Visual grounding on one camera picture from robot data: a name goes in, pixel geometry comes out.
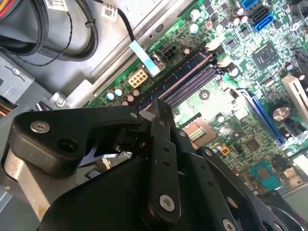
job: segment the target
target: sata port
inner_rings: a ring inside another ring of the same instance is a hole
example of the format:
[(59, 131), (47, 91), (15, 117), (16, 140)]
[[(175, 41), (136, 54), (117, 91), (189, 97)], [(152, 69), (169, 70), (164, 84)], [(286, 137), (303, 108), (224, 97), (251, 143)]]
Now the sata port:
[(266, 15), (268, 15), (269, 12), (270, 12), (269, 8), (261, 6), (250, 16), (250, 18), (253, 20), (254, 23), (256, 23), (260, 21), (262, 18), (264, 18)]

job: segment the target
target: blue pcie slot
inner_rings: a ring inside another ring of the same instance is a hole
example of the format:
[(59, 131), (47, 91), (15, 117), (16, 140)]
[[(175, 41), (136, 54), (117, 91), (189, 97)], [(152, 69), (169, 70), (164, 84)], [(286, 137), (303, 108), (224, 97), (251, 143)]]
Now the blue pcie slot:
[(270, 13), (253, 25), (256, 32), (260, 32), (275, 20), (274, 14)]
[(138, 100), (135, 107), (141, 111), (148, 107), (155, 99), (162, 99), (165, 94), (177, 84), (189, 81), (189, 78), (202, 71), (203, 64), (212, 61), (212, 54), (206, 50), (200, 50), (190, 57), (175, 72), (169, 75), (162, 83), (158, 84), (148, 94)]
[(245, 9), (248, 10), (250, 7), (256, 4), (258, 0), (241, 0), (240, 5)]
[(274, 138), (274, 140), (279, 145), (285, 144), (285, 139), (283, 135), (280, 133), (259, 99), (254, 94), (248, 92), (245, 89), (238, 89), (238, 92), (241, 93), (249, 101), (249, 103), (254, 108), (254, 110), (256, 111), (256, 113), (258, 114), (261, 121), (264, 123), (265, 127), (267, 128), (270, 135)]

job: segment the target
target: motherboard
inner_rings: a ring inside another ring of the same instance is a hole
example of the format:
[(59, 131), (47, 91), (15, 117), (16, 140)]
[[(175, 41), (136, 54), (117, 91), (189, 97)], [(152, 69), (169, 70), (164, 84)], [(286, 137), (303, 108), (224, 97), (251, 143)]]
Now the motherboard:
[(305, 0), (195, 1), (146, 51), (156, 72), (137, 59), (87, 107), (162, 99), (195, 148), (278, 189), (308, 150), (307, 17)]

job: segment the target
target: white label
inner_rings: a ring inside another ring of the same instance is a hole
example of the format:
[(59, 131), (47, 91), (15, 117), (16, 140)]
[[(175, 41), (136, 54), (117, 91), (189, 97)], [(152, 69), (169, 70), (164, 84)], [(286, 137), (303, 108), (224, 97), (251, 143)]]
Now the white label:
[(115, 22), (117, 18), (117, 7), (104, 2), (101, 16)]
[(45, 2), (48, 9), (65, 12), (68, 11), (65, 0), (45, 0)]

